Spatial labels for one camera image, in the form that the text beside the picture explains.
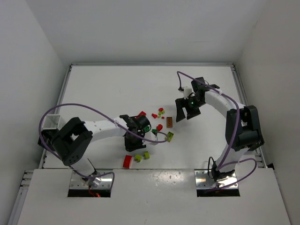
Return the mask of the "red curved lego brick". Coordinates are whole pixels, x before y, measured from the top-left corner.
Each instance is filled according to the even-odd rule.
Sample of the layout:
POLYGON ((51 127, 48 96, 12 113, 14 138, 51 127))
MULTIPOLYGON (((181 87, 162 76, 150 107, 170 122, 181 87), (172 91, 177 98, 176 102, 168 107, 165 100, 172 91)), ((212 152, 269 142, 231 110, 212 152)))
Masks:
POLYGON ((126 155, 126 156, 124 157, 124 161, 123 161, 123 168, 129 169, 130 166, 131 166, 132 160, 133 160, 133 157, 132 157, 132 156, 126 155))

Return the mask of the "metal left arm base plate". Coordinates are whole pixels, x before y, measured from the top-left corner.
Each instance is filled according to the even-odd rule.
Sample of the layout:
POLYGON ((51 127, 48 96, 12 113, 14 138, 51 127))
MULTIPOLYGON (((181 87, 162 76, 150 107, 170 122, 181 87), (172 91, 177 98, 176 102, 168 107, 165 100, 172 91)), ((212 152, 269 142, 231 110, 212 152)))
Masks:
POLYGON ((91 189, 109 190, 114 182, 114 172, 108 170, 98 170, 96 178, 86 179, 75 172, 72 172, 69 188, 70 189, 91 189))

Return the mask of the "red orange lego stack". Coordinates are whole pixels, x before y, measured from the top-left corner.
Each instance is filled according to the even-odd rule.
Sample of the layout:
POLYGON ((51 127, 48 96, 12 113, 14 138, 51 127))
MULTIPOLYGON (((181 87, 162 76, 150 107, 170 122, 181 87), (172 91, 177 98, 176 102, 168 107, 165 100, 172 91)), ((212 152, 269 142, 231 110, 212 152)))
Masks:
POLYGON ((138 114, 138 117, 140 117, 140 116, 146 116, 146 115, 147 115, 146 112, 141 111, 141 112, 138 114))

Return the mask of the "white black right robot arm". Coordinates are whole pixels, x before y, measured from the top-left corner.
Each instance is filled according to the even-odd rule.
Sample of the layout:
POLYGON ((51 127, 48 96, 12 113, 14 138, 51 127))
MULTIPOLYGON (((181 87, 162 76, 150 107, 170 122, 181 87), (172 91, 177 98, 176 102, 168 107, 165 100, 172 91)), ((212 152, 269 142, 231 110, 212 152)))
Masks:
POLYGON ((212 106, 225 118, 225 149, 216 161, 209 163, 208 174, 214 181, 232 176, 240 158, 247 151, 264 145, 255 106, 238 103, 216 84, 207 84, 203 77, 194 78, 191 87, 180 85, 178 90, 183 97, 175 100, 176 122, 200 115, 203 105, 212 106))

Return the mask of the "orange 2x4 lego plate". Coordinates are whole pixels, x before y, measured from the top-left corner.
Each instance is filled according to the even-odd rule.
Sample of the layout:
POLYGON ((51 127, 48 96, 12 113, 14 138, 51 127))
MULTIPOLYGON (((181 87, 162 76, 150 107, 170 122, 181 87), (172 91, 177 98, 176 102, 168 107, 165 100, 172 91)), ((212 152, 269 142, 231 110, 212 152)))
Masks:
POLYGON ((172 117, 166 117, 166 127, 167 128, 173 127, 173 118, 172 117))

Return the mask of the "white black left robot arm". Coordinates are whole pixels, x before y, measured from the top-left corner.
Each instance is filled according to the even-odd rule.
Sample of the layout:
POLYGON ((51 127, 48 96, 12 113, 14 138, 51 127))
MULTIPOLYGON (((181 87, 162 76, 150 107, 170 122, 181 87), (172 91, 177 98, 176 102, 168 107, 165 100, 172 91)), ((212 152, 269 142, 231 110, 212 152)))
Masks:
POLYGON ((138 136, 145 137, 145 128, 150 126, 146 116, 130 117, 121 115, 109 122, 82 121, 72 118, 51 139, 51 146, 65 166, 69 166, 84 180, 95 177, 97 172, 85 152, 90 143, 110 137, 124 137, 125 150, 146 147, 138 136))

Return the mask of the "lime 2x2 lego brick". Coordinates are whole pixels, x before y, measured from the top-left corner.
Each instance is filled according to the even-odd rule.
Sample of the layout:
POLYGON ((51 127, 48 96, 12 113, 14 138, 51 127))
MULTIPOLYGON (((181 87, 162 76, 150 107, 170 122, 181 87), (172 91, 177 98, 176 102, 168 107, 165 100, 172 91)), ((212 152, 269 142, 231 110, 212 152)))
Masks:
POLYGON ((172 138, 173 138, 173 136, 174 136, 174 133, 168 132, 165 140, 170 143, 171 140, 172 140, 172 138))

